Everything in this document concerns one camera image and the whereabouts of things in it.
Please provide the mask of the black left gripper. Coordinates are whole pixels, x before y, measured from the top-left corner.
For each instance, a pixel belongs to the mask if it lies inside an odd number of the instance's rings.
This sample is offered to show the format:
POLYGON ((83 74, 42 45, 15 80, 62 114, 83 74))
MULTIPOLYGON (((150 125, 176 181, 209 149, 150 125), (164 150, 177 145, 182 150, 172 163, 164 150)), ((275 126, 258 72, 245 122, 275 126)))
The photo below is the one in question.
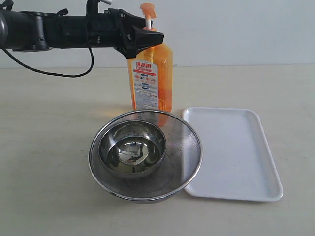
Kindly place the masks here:
POLYGON ((164 34, 140 28, 146 19, 123 9, 109 8, 104 13, 86 16, 55 14, 44 20, 45 39, 57 49, 114 48, 131 59, 163 43, 164 34))

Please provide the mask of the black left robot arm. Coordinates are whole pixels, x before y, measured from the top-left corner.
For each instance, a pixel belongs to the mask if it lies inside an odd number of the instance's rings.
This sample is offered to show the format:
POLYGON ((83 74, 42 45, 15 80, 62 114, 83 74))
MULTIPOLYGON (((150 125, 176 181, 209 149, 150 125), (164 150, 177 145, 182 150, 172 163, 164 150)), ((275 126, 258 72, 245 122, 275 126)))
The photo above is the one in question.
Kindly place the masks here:
POLYGON ((89 0, 84 16, 71 16, 67 9, 17 12, 12 10, 13 1, 6 0, 0 5, 0 44, 18 52, 114 48, 131 59, 163 43, 163 33, 144 30, 144 18, 114 8, 100 13, 98 4, 89 0))

